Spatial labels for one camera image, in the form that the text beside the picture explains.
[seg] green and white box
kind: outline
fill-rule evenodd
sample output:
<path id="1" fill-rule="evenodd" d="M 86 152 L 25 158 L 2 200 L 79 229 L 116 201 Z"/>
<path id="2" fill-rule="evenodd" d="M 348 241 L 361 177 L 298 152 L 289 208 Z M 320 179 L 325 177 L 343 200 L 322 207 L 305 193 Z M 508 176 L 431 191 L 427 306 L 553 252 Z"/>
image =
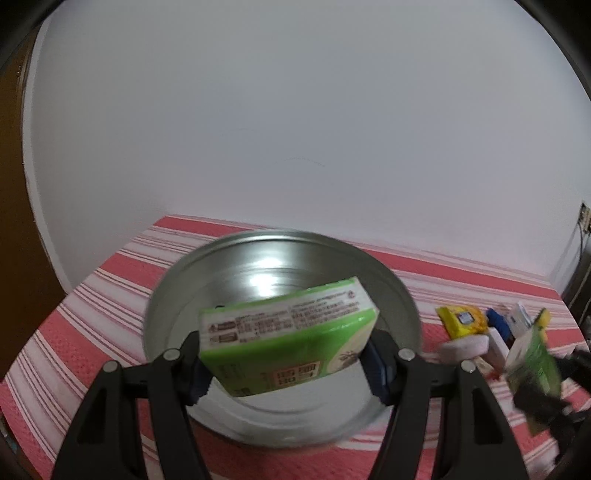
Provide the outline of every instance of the green and white box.
<path id="1" fill-rule="evenodd" d="M 354 364 L 378 313 L 356 277 L 202 310 L 199 356 L 234 397 L 290 387 Z"/>

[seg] brown door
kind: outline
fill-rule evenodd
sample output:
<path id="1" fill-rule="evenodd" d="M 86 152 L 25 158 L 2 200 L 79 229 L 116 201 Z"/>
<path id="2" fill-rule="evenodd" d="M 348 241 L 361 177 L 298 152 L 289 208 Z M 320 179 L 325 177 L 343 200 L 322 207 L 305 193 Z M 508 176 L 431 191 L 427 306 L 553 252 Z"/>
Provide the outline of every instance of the brown door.
<path id="1" fill-rule="evenodd" d="M 0 75 L 0 379 L 64 297 L 37 232 L 22 169 L 22 93 L 36 35 L 27 37 Z"/>

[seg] green package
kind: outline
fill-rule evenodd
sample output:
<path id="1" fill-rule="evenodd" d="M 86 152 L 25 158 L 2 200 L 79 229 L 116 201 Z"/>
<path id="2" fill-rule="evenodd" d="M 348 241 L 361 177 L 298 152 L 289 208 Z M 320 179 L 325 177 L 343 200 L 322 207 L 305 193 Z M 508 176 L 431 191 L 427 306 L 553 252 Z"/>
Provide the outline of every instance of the green package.
<path id="1" fill-rule="evenodd" d="M 537 326 L 534 325 L 515 340 L 507 356 L 505 378 L 513 394 L 523 382 L 530 381 L 545 394 L 560 398 L 560 372 Z M 530 416 L 526 416 L 526 419 L 531 435 L 537 435 L 547 428 Z"/>
<path id="2" fill-rule="evenodd" d="M 353 365 L 377 317 L 356 277 L 202 310 L 199 356 L 230 395 L 269 392 Z"/>

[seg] striped tablecloth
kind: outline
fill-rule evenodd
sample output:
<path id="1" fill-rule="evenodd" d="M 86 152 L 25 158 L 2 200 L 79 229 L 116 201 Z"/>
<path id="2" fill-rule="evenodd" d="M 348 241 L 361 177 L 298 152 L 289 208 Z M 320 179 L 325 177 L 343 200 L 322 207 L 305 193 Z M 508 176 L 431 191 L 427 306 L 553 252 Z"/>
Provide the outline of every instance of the striped tablecloth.
<path id="1" fill-rule="evenodd" d="M 142 315 L 160 277 L 182 255 L 229 233 L 253 228 L 218 220 L 166 216 L 135 237 L 96 269 L 49 315 L 29 340 L 0 384 L 0 407 L 23 451 L 49 479 L 71 418 L 101 366 L 111 358 L 122 365 L 145 361 Z M 437 361 L 437 346 L 448 340 L 435 313 L 443 304 L 510 306 L 521 300 L 530 314 L 546 307 L 552 314 L 548 344 L 557 354 L 584 346 L 583 337 L 560 296 L 543 278 L 409 248 L 358 245 L 402 279 L 413 295 L 423 323 L 423 355 Z M 530 471 L 551 465 L 557 449 L 547 433 L 532 438 L 524 416 L 514 410 L 504 381 L 490 381 Z M 576 408 L 589 397 L 566 381 L 563 394 Z M 151 479 L 161 479 L 148 407 L 140 405 L 146 464 Z M 322 451 L 279 455 L 239 447 L 199 427 L 195 434 L 209 469 L 232 480 L 365 479 L 375 460 L 387 418 L 368 431 Z M 421 468 L 429 478 L 439 425 L 432 402 Z"/>

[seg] yellow snack bag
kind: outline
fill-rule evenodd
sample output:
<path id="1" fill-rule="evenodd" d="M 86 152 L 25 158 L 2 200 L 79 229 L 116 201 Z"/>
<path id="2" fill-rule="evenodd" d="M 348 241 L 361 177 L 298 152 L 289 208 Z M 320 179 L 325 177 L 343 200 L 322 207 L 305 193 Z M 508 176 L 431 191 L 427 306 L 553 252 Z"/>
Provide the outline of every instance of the yellow snack bag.
<path id="1" fill-rule="evenodd" d="M 436 309 L 436 312 L 452 339 L 488 331 L 486 317 L 478 307 L 446 305 Z"/>

